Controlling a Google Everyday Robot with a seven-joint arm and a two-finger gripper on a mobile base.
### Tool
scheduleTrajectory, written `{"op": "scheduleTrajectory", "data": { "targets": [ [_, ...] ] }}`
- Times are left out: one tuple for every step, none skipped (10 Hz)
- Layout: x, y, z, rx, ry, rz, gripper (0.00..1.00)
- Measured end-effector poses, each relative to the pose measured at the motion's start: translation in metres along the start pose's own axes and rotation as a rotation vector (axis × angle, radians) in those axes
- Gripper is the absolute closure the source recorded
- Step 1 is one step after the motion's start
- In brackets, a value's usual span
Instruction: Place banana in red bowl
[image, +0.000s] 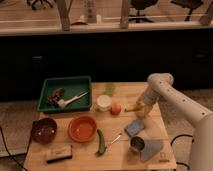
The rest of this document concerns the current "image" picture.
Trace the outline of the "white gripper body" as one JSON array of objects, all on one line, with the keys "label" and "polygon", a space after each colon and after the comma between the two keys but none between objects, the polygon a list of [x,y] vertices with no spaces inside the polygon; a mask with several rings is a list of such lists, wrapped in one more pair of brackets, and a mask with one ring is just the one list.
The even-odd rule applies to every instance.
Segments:
[{"label": "white gripper body", "polygon": [[156,96],[144,92],[136,101],[136,104],[141,107],[141,109],[137,112],[137,116],[139,118],[146,117],[150,111],[153,109],[153,105],[156,103]]}]

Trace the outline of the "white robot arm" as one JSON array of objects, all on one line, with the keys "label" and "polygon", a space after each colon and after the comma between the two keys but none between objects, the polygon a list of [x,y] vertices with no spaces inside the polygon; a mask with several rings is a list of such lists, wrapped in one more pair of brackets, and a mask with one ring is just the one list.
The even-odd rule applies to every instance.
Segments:
[{"label": "white robot arm", "polygon": [[170,73],[153,73],[137,103],[153,106],[162,96],[194,127],[189,157],[189,171],[213,171],[213,111],[172,87]]}]

